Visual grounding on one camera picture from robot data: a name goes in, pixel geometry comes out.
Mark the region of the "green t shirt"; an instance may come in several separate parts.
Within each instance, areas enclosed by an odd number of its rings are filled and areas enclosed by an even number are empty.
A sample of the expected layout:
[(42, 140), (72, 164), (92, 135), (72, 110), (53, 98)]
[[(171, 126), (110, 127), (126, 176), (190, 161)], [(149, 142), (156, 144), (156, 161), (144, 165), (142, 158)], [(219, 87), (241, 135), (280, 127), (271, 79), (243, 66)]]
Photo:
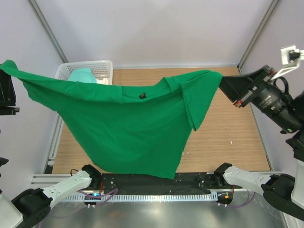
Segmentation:
[(57, 112), (100, 169), (173, 179), (192, 131), (200, 128), (223, 78), (201, 70), (162, 78), (150, 86), (71, 82), (20, 71), (29, 97)]

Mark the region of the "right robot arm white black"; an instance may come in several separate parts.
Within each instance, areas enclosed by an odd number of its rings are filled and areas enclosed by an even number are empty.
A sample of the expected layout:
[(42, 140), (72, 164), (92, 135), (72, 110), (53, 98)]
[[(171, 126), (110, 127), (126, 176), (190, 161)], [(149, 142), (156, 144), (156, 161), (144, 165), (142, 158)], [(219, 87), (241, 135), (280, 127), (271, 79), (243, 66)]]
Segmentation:
[(296, 159), (296, 176), (288, 174), (261, 175), (223, 163), (214, 171), (214, 182), (219, 188), (228, 185), (252, 190), (264, 197), (275, 209), (304, 219), (304, 95), (292, 98), (287, 80), (281, 90), (272, 77), (277, 72), (265, 65), (246, 75), (225, 76), (220, 90), (240, 108), (253, 104), (281, 128), (281, 133), (292, 133), (286, 143), (293, 149)]

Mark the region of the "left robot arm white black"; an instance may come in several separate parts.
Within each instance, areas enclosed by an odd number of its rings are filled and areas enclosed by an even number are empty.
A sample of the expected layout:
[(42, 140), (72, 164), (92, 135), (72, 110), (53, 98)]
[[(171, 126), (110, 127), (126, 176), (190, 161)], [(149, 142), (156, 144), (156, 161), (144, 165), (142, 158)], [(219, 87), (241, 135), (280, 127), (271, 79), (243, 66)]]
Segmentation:
[[(89, 148), (88, 129), (93, 127), (96, 114), (94, 99), (85, 95), (93, 84), (70, 82), (39, 76), (8, 66), (0, 66), (1, 114), (16, 113), (16, 95), (12, 77), (23, 82), (29, 97), (57, 112), (65, 121), (79, 144)], [(0, 196), (0, 226), (2, 228), (31, 228), (41, 222), (50, 210), (73, 192), (84, 188), (96, 190), (101, 173), (92, 165), (85, 165), (75, 175), (44, 189), (27, 189), (9, 200)]]

